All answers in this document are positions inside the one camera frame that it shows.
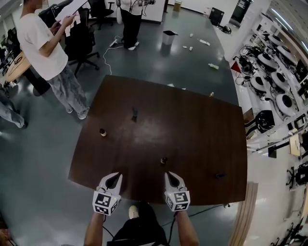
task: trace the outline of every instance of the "dark wooden tabletop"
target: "dark wooden tabletop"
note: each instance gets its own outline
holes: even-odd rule
[[[168,158],[164,166],[162,157]],[[107,75],[80,133],[69,179],[95,189],[104,176],[122,172],[122,197],[163,203],[166,171],[184,179],[191,205],[244,200],[247,151],[241,108]]]

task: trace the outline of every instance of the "black and white marker cube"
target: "black and white marker cube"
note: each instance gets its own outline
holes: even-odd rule
[[[169,208],[175,211],[187,210],[191,202],[189,191],[165,192],[166,203]]]
[[[94,212],[104,215],[111,215],[117,208],[120,199],[120,195],[113,196],[106,193],[100,193],[99,191],[94,191],[92,202],[93,210]]]

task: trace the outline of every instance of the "white t-shirt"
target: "white t-shirt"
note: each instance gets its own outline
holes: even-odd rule
[[[53,34],[38,15],[30,13],[20,19],[17,37],[27,59],[42,78],[50,80],[62,72],[68,57],[59,43],[49,57],[39,53]]]
[[[138,1],[135,0],[121,0],[121,9],[129,12],[131,6],[131,14],[133,15],[141,15],[142,14],[142,6],[139,6]]]

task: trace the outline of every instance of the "green-gray floor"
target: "green-gray floor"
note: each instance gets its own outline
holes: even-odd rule
[[[161,25],[142,23],[136,51],[122,48],[109,50],[106,58],[113,75],[134,77],[156,83],[170,84],[238,104],[228,63],[211,23],[202,15],[181,10],[169,13]],[[103,53],[123,26],[103,25],[96,31],[96,46],[101,58],[92,58],[100,66],[82,66],[78,80],[91,103],[109,67]],[[179,32],[171,49],[162,46],[162,31]],[[197,41],[201,38],[211,46]],[[182,46],[193,46],[193,51]],[[208,66],[220,66],[214,70]],[[82,245],[92,215],[93,191],[67,179],[75,145],[82,127],[73,113],[69,115],[51,90],[42,97],[31,93],[31,85],[22,79],[12,90],[13,102],[29,121],[21,130],[0,120],[0,211],[20,246]],[[204,193],[210,187],[204,187]],[[105,226],[115,234],[128,219],[132,201],[123,200]],[[172,220],[165,205],[153,205],[160,224]],[[202,207],[190,207],[189,214]],[[237,212],[237,204],[205,212],[192,218],[201,245],[227,245]],[[169,235],[170,225],[164,229]],[[104,242],[111,237],[104,233]],[[171,245],[179,245],[177,227]]]

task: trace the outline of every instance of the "ceiling light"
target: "ceiling light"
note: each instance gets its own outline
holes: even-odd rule
[[[307,48],[306,44],[303,41],[302,41],[302,44],[303,44],[305,50],[308,52],[308,48]]]
[[[291,28],[291,26],[285,21],[285,19],[283,19],[283,17],[274,9],[271,9],[277,16],[279,16],[283,22],[287,25],[287,27],[289,27],[291,30],[293,30],[293,28]]]
[[[287,30],[289,31],[289,29],[288,29],[288,28],[286,28],[286,27],[285,27],[285,25],[284,25],[284,24],[282,24],[282,22],[281,22],[280,20],[278,20],[278,18],[276,18],[276,20],[277,20],[277,21],[279,21],[279,23],[280,23],[280,24],[281,24],[281,25],[282,25],[285,29],[287,29]]]

